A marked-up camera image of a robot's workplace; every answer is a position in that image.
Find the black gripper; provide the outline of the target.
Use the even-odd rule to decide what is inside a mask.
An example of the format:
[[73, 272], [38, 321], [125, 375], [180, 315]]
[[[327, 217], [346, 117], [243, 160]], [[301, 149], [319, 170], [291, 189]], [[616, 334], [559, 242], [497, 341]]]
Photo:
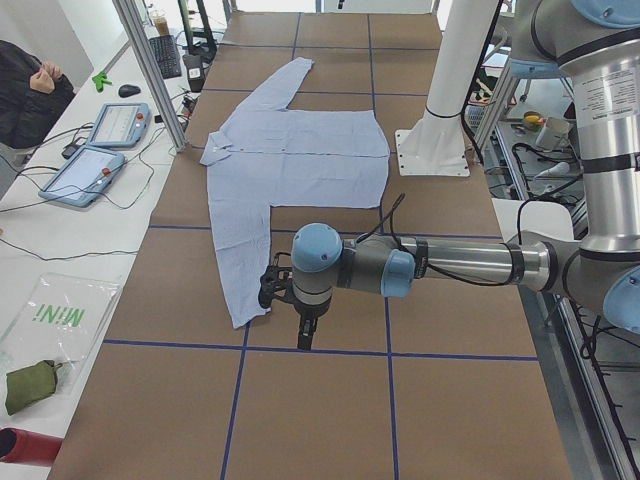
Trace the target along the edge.
[[298, 349], [310, 350], [312, 348], [318, 319], [328, 311], [330, 303], [330, 294], [294, 296], [294, 308], [300, 315]]

